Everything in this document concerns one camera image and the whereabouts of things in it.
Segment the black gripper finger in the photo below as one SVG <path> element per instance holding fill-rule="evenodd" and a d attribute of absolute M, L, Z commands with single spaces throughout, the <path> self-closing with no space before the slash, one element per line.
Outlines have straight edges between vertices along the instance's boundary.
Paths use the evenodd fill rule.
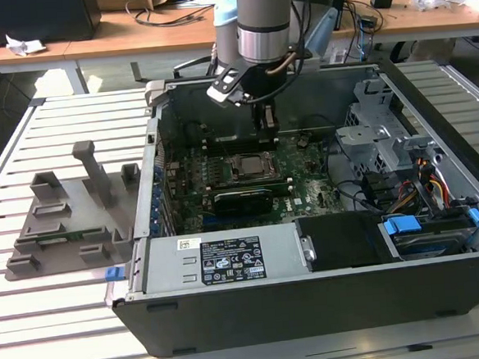
<path fill-rule="evenodd" d="M 262 135 L 262 105 L 254 103 L 251 106 L 251 115 L 256 136 L 260 138 Z"/>
<path fill-rule="evenodd" d="M 264 104 L 263 114 L 264 131 L 269 139 L 274 140 L 276 139 L 277 133 L 280 129 L 279 122 L 276 118 L 275 104 Z"/>

